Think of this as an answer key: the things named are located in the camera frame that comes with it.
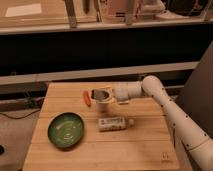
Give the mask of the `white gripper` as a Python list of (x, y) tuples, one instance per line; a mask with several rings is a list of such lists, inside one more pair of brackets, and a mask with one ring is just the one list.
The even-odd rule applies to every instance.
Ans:
[(115, 101), (111, 88), (97, 88), (92, 90), (91, 98), (100, 103), (112, 103)]

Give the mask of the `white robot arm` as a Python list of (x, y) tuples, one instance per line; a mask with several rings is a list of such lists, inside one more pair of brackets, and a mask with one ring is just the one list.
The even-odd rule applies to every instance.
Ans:
[(202, 171), (213, 171), (213, 139), (168, 95), (160, 79), (154, 75), (142, 81), (118, 82), (111, 86), (94, 88), (91, 98), (99, 104), (125, 104), (131, 99), (151, 97), (157, 102), (180, 139)]

